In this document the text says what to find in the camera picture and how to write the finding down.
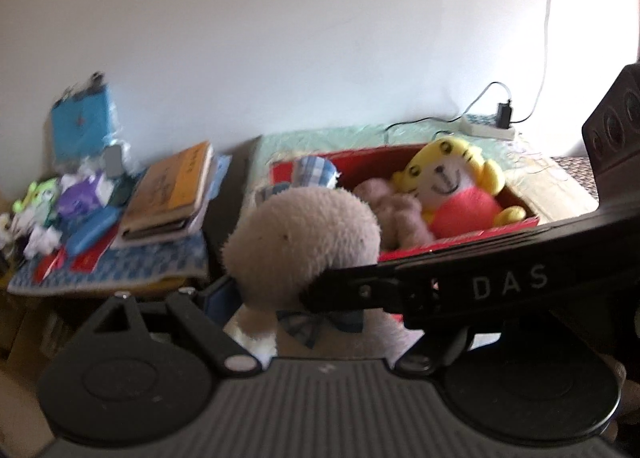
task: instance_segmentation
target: blue pouch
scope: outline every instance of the blue pouch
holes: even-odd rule
[[[97,156],[115,141],[115,108],[103,73],[94,73],[82,91],[67,90],[50,113],[56,164]]]

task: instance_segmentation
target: camera lens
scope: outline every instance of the camera lens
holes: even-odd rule
[[[625,108],[631,126],[640,130],[640,98],[635,93],[629,91],[625,95]]]
[[[622,129],[622,122],[612,109],[608,110],[604,116],[604,131],[607,139],[614,149],[620,149],[625,143],[625,131]]]
[[[593,150],[595,151],[598,157],[602,157],[604,153],[604,145],[602,144],[602,138],[596,132],[596,130],[591,131],[591,142],[593,143]]]

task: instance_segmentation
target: blue cylindrical object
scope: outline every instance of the blue cylindrical object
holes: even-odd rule
[[[80,226],[65,244],[65,251],[69,257],[75,257],[91,248],[103,235],[120,219],[122,209],[107,205],[94,212],[84,224]]]

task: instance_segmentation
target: orange label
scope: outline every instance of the orange label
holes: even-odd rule
[[[190,205],[196,200],[198,186],[200,186],[200,173],[208,146],[208,142],[202,142],[184,152],[174,190],[169,199],[170,209]]]

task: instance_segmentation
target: ribbed gray surface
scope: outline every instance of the ribbed gray surface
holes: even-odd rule
[[[65,441],[45,458],[526,458],[621,457],[602,440],[533,450],[496,443],[463,425],[436,389],[390,374],[382,361],[274,360],[231,380],[184,430],[125,450]]]

